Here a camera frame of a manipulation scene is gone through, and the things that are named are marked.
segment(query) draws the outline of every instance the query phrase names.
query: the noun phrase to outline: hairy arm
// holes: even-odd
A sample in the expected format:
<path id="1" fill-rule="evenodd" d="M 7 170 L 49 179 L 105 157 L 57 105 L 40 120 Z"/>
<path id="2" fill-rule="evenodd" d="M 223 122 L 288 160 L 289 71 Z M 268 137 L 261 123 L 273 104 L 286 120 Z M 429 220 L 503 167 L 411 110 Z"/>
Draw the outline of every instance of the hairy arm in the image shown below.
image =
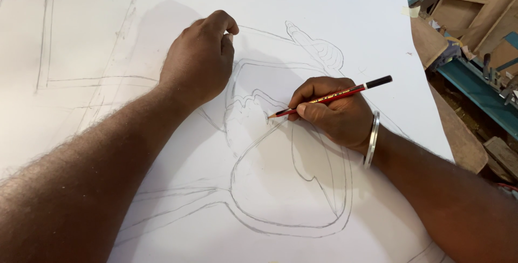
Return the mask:
<path id="1" fill-rule="evenodd" d="M 172 44 L 159 85 L 0 186 L 1 262 L 102 262 L 137 188 L 176 128 L 229 80 L 223 11 Z"/>
<path id="2" fill-rule="evenodd" d="M 301 103 L 354 86 L 318 77 L 293 94 L 289 108 L 337 144 L 367 154 L 373 115 L 361 94 Z M 415 209 L 424 227 L 457 263 L 518 262 L 518 203 L 486 181 L 380 126 L 373 163 Z"/>

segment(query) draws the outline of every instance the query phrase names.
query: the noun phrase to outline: red pencil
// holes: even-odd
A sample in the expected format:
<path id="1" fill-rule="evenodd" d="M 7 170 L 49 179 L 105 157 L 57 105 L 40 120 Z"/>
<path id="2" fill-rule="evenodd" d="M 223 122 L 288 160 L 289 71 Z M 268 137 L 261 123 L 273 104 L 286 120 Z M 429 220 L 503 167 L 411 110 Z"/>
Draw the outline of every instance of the red pencil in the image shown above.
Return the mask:
<path id="1" fill-rule="evenodd" d="M 358 93 L 360 91 L 367 90 L 367 89 L 370 89 L 370 88 L 373 88 L 373 87 L 376 87 L 376 86 L 380 86 L 380 85 L 383 85 L 383 84 L 386 84 L 386 83 L 390 83 L 390 82 L 392 82 L 392 76 L 391 75 L 385 76 L 383 78 L 376 79 L 374 81 L 366 82 L 366 83 L 363 83 L 361 85 L 356 85 L 356 86 L 351 87 L 349 89 L 342 90 L 342 91 L 339 91 L 339 92 L 336 92 L 336 93 L 333 93 L 333 94 L 330 94 L 330 95 L 327 95 L 327 96 L 324 96 L 324 97 L 320 97 L 319 99 L 315 99 L 315 100 L 309 101 L 309 103 L 326 103 L 326 102 L 331 102 L 333 100 L 337 100 L 337 99 L 340 99 L 340 98 L 343 98 L 343 97 L 346 97 L 346 96 L 350 96 L 350 95 L 353 95 L 353 94 Z M 296 109 L 289 108 L 289 109 L 281 110 L 281 111 L 279 111 L 277 113 L 274 113 L 274 114 L 268 116 L 268 118 L 279 117 L 279 116 L 283 116 L 283 115 L 291 114 L 291 113 L 295 113 L 295 112 L 297 112 Z"/>

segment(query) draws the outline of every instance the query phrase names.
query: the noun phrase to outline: white paper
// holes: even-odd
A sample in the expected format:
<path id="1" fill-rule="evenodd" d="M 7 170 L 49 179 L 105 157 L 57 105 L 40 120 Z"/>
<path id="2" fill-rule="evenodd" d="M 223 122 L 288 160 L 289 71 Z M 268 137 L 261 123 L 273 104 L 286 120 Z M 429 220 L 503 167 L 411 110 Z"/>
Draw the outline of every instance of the white paper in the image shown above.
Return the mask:
<path id="1" fill-rule="evenodd" d="M 229 86 L 161 152 L 110 262 L 440 262 L 413 208 L 359 153 L 265 118 L 308 77 L 390 74 L 363 93 L 381 122 L 453 160 L 405 5 L 0 0 L 2 176 L 149 91 L 181 30 L 224 9 L 241 29 Z"/>

